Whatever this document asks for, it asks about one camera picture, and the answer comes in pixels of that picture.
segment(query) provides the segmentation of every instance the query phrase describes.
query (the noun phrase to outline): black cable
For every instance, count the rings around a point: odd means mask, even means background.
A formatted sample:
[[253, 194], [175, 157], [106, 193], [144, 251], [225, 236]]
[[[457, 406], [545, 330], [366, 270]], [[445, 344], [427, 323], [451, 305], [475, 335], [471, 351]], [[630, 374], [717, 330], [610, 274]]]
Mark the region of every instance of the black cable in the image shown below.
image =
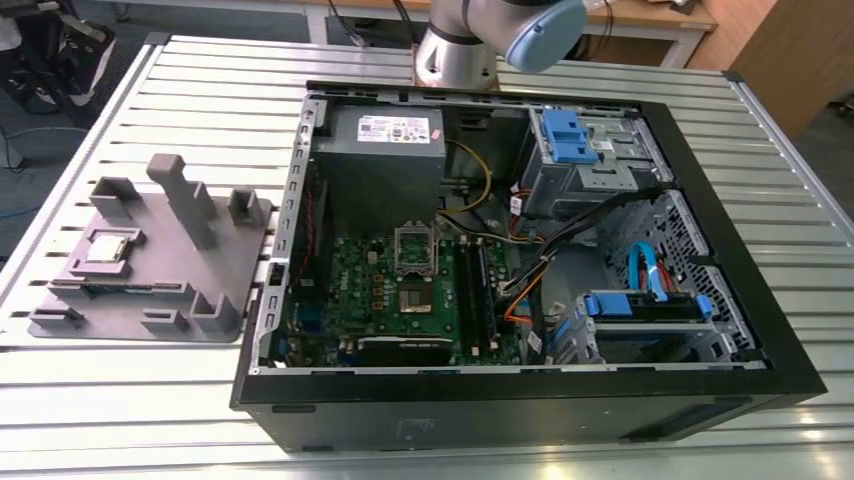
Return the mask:
[[614, 34], [614, 7], [612, 6], [610, 0], [605, 0], [605, 8], [608, 10], [608, 19], [605, 21], [605, 31], [600, 37], [600, 41], [597, 42], [597, 48], [592, 54], [589, 54], [586, 60], [594, 60], [600, 54], [605, 51], [609, 43], [612, 42], [612, 36]]
[[345, 29], [345, 33], [347, 34], [347, 36], [350, 37], [350, 39], [354, 41], [355, 44], [358, 44], [359, 46], [366, 46], [365, 39], [362, 38], [362, 35], [359, 35], [359, 32], [357, 32], [357, 27], [350, 25], [347, 20], [345, 20], [345, 17], [342, 17], [341, 14], [338, 13], [338, 7], [335, 6], [335, 2], [333, 0], [327, 0], [327, 2], [330, 4], [330, 9], [333, 10], [333, 16], [338, 20], [338, 23], [342, 26], [342, 28]]
[[24, 173], [24, 170], [30, 167], [26, 159], [22, 159], [22, 163], [18, 164], [18, 167], [12, 166], [12, 149], [10, 148], [10, 137], [6, 134], [6, 128], [0, 125], [0, 136], [3, 137], [3, 148], [6, 149], [6, 165], [7, 170], [12, 172], [15, 175]]
[[558, 252], [561, 243], [569, 242], [576, 235], [596, 227], [602, 218], [605, 218], [618, 207], [640, 200], [652, 200], [664, 192], [665, 186], [660, 185], [638, 190], [637, 192], [620, 193], [576, 215], [576, 217], [566, 222], [566, 225], [549, 236], [549, 239], [541, 245], [537, 255], [534, 256], [537, 263], [525, 270], [525, 273], [510, 279], [505, 285], [505, 291], [513, 289], [526, 281], [526, 279], [533, 278], [534, 275], [539, 273], [541, 269], [549, 265], [551, 258]]
[[[469, 195], [461, 195], [462, 199], [463, 199], [463, 205], [469, 205]], [[483, 217], [481, 216], [481, 214], [478, 213], [478, 209], [473, 208], [471, 210], [466, 210], [469, 212], [469, 214], [471, 215], [471, 217], [475, 219], [475, 221], [481, 224], [481, 226], [483, 227], [483, 231], [486, 233], [494, 233], [493, 229], [490, 228], [490, 225], [486, 223], [486, 220], [483, 219]]]
[[563, 228], [561, 228], [558, 232], [550, 235], [549, 239], [546, 240], [546, 242], [543, 243], [543, 245], [538, 250], [538, 256], [542, 255], [543, 252], [549, 251], [558, 242], [563, 242], [566, 240], [565, 237], [567, 234], [571, 233], [573, 235], [576, 235], [577, 233], [581, 233], [581, 231], [584, 231], [584, 230], [578, 230], [578, 228], [580, 226], [586, 226], [586, 224], [582, 224], [585, 220], [593, 219], [593, 222], [588, 222], [588, 223], [593, 223], [593, 225], [596, 225], [598, 218], [612, 213], [612, 211], [617, 207], [622, 207], [628, 203], [637, 202], [640, 200], [652, 200], [657, 198], [664, 193], [664, 191], [665, 191], [665, 187], [662, 185], [658, 185], [656, 187], [638, 190], [637, 192], [618, 193], [604, 202], [596, 204], [582, 213], [576, 215], [576, 217], [573, 217], [566, 222], [566, 225], [563, 226]]
[[415, 25], [413, 24], [413, 19], [410, 18], [410, 12], [406, 10], [406, 5], [401, 0], [393, 0], [395, 4], [395, 8], [398, 9], [398, 13], [401, 14], [401, 20], [406, 24], [406, 28], [410, 31], [410, 39], [413, 40], [413, 45], [418, 43], [418, 35], [415, 34]]

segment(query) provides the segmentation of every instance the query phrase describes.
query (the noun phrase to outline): aluminum extrusion table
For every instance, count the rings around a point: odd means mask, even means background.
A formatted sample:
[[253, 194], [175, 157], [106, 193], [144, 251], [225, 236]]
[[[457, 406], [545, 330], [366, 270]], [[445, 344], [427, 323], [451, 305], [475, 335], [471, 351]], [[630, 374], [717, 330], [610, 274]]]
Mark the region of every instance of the aluminum extrusion table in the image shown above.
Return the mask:
[[[287, 455], [229, 408], [241, 344], [32, 338], [102, 176], [140, 191], [155, 152], [221, 195], [282, 200], [309, 79], [409, 84], [402, 50], [173, 37], [146, 45], [0, 272], [0, 476], [149, 478], [852, 478], [854, 229], [753, 94], [714, 72], [499, 65], [505, 90], [665, 102], [830, 393], [673, 444]], [[266, 271], [259, 260], [257, 277]]]

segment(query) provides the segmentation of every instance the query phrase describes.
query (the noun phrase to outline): wooden desk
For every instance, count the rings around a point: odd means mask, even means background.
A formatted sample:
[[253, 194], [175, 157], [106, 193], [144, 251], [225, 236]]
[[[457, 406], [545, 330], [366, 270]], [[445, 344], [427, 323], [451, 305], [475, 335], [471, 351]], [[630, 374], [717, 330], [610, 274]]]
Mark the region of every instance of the wooden desk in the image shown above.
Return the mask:
[[[327, 0], [298, 0], [306, 6], [311, 43], [329, 43], [326, 19], [330, 16]], [[431, 0], [403, 0], [413, 20], [426, 22], [430, 17]], [[399, 19], [391, 0], [335, 0], [342, 16], [362, 18]], [[672, 42], [666, 50], [662, 67], [682, 68], [692, 58], [697, 45], [706, 32], [712, 32], [718, 23], [702, 5], [694, 8], [692, 15], [682, 15], [670, 9], [670, 4], [649, 3], [646, 0], [617, 0], [614, 9], [613, 37], [620, 39], [666, 40]], [[585, 33], [598, 35], [608, 23], [608, 9], [601, 8], [589, 14]], [[620, 57], [604, 56], [605, 61]]]
[[[329, 0], [124, 0], [124, 3], [299, 13], [306, 16], [311, 43], [318, 45], [330, 43], [327, 35], [327, 19], [331, 16]], [[403, 0], [414, 21], [427, 22], [431, 3], [431, 0]], [[335, 5], [345, 17], [401, 19], [391, 0], [335, 0]], [[597, 58], [598, 61], [622, 63], [626, 61], [626, 51], [630, 53], [630, 58], [644, 57], [644, 43], [656, 43], [656, 40], [664, 40], [665, 42], [660, 43], [665, 43], [665, 45], [654, 52], [654, 62], [661, 61], [662, 67], [684, 68], [704, 35], [718, 26], [702, 5], [694, 9], [692, 15], [682, 15], [670, 10], [668, 5], [652, 4], [646, 0], [614, 0], [613, 8], [614, 38], [609, 43], [609, 50], [621, 50], [621, 55], [614, 56], [610, 54], [612, 52], [606, 51]], [[589, 35], [602, 34], [606, 22], [608, 9], [601, 8], [589, 14], [585, 33]], [[640, 63], [656, 65], [649, 61]]]

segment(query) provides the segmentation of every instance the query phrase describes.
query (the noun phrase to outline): yellow wire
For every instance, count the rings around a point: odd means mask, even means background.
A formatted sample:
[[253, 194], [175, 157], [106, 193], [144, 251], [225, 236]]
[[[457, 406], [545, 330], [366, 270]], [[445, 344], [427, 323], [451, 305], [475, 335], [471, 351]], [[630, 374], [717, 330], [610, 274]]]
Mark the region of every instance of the yellow wire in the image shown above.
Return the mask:
[[483, 169], [483, 174], [486, 175], [486, 187], [483, 188], [483, 194], [481, 195], [481, 198], [478, 198], [478, 200], [475, 200], [474, 202], [471, 202], [469, 205], [466, 205], [463, 207], [446, 208], [446, 209], [439, 210], [439, 213], [446, 213], [447, 214], [447, 213], [467, 212], [469, 210], [475, 208], [478, 205], [481, 205], [486, 201], [487, 198], [490, 198], [490, 190], [493, 189], [493, 172], [490, 172], [490, 167], [487, 166], [486, 161], [483, 160], [481, 155], [478, 155], [478, 153], [471, 149], [471, 147], [469, 145], [463, 145], [457, 140], [450, 140], [450, 139], [447, 139], [446, 142], [453, 143], [454, 145], [459, 146], [463, 150], [466, 150], [469, 155], [471, 155], [471, 157], [481, 164], [481, 168]]

